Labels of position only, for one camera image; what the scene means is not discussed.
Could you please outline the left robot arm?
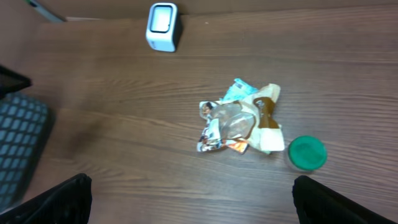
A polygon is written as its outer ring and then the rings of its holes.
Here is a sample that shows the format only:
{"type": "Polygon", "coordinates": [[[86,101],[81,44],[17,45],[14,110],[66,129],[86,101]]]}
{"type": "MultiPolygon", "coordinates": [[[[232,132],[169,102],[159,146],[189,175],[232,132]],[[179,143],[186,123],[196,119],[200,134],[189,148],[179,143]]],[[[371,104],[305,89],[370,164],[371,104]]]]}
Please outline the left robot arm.
{"type": "Polygon", "coordinates": [[[1,65],[1,99],[7,94],[21,91],[32,85],[30,78],[16,73],[1,65]]]}

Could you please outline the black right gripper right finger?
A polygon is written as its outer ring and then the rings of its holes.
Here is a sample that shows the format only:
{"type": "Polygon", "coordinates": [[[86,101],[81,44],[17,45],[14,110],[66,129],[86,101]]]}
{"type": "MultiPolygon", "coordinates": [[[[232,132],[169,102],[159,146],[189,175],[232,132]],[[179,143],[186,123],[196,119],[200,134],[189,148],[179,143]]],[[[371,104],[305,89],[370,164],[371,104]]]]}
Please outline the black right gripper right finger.
{"type": "Polygon", "coordinates": [[[292,196],[300,224],[396,224],[306,175],[294,180],[292,196]]]}

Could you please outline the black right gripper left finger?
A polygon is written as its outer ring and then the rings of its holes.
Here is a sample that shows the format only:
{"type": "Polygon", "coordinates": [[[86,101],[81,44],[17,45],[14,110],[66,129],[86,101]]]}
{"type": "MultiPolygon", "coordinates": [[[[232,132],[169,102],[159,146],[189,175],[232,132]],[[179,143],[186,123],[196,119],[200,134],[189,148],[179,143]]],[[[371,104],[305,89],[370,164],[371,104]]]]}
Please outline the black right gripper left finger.
{"type": "Polygon", "coordinates": [[[92,204],[91,183],[88,175],[77,174],[1,214],[1,224],[87,224],[92,204]]]}

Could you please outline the green lid jar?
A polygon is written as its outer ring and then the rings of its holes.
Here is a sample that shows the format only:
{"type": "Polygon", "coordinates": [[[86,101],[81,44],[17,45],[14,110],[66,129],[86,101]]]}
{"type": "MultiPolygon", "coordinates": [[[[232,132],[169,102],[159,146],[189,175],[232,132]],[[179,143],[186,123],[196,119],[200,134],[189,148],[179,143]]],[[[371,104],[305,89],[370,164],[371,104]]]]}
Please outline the green lid jar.
{"type": "Polygon", "coordinates": [[[289,144],[285,156],[293,169],[313,172],[325,165],[328,151],[321,140],[313,136],[300,136],[289,144]]]}

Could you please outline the brown white snack bag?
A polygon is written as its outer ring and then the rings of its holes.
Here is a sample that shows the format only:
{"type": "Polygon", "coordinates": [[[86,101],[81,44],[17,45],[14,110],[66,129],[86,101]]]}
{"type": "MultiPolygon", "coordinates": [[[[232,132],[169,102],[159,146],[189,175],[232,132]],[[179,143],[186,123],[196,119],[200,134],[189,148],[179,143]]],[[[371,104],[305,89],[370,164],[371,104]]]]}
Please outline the brown white snack bag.
{"type": "Polygon", "coordinates": [[[264,153],[283,151],[284,137],[272,114],[280,95],[280,86],[270,83],[258,92],[234,101],[202,101],[199,114],[206,120],[197,143],[197,151],[228,148],[227,140],[245,141],[264,153]]]}

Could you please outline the teal tissue pack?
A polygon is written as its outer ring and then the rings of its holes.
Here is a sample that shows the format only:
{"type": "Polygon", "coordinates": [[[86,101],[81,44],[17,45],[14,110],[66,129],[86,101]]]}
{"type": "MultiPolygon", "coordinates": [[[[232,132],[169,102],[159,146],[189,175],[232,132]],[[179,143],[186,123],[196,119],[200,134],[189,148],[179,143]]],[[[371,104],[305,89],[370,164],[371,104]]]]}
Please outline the teal tissue pack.
{"type": "Polygon", "coordinates": [[[240,78],[235,78],[234,83],[228,88],[221,101],[242,100],[245,97],[258,92],[259,90],[240,78]]]}

